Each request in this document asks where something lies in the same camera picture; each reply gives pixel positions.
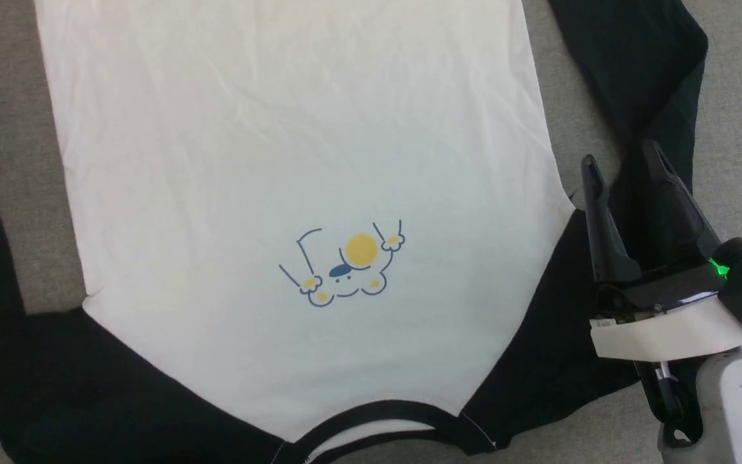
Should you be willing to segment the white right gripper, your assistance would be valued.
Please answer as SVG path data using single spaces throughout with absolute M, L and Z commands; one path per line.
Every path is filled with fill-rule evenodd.
M 596 353 L 601 358 L 670 362 L 737 349 L 742 324 L 718 298 L 725 267 L 709 262 L 721 241 L 660 145 L 643 141 L 642 155 L 648 237 L 656 262 L 695 268 L 627 289 L 606 287 L 619 312 L 589 321 Z M 627 254 L 595 157 L 583 156 L 580 168 L 595 282 L 639 280 L 641 267 Z

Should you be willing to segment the white black raglan shirt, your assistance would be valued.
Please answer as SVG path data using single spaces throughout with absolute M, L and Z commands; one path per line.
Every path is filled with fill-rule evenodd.
M 636 385 L 560 181 L 562 38 L 691 182 L 680 0 L 0 0 L 0 456 L 455 464 Z

